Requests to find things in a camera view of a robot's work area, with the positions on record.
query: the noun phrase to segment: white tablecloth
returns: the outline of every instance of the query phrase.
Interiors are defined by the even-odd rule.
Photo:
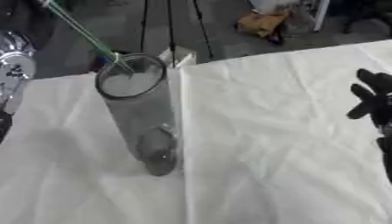
[[[360,67],[392,74],[392,41],[182,70],[188,223],[392,223],[376,129],[346,117]]]
[[[35,80],[0,147],[2,224],[184,224],[183,173],[128,152],[94,75]]]
[[[184,174],[163,178],[92,75],[35,80],[0,147],[0,223],[392,223],[376,130],[346,118],[359,67],[392,73],[392,42],[182,69]]]

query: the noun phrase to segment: wrinkled cloth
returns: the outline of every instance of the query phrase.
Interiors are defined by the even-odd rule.
[[[147,173],[94,80],[34,80],[25,90],[0,146],[0,223],[185,223],[182,173]]]
[[[184,68],[187,223],[392,223],[356,71],[392,72],[392,41]]]
[[[391,223],[379,134],[346,117],[359,67],[391,73],[392,42],[181,69],[184,170],[162,178],[93,74],[34,80],[0,145],[0,223]]]

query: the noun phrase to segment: tripod leg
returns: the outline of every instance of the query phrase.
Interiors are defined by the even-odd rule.
[[[214,58],[213,50],[211,49],[210,40],[207,35],[206,27],[204,26],[203,23],[203,14],[201,13],[198,0],[193,0],[193,6],[196,11],[196,16],[199,20],[201,30],[203,31],[203,36],[204,36],[204,40],[206,41],[206,47],[208,48],[209,57],[210,59],[213,59]]]
[[[143,11],[143,21],[142,21],[142,37],[140,38],[140,52],[144,52],[144,38],[145,29],[147,26],[147,14],[149,10],[149,0],[144,0],[144,11]]]
[[[169,21],[169,47],[171,51],[171,60],[173,67],[176,66],[176,43],[174,42],[173,16],[172,16],[172,0],[166,0],[167,16]]]

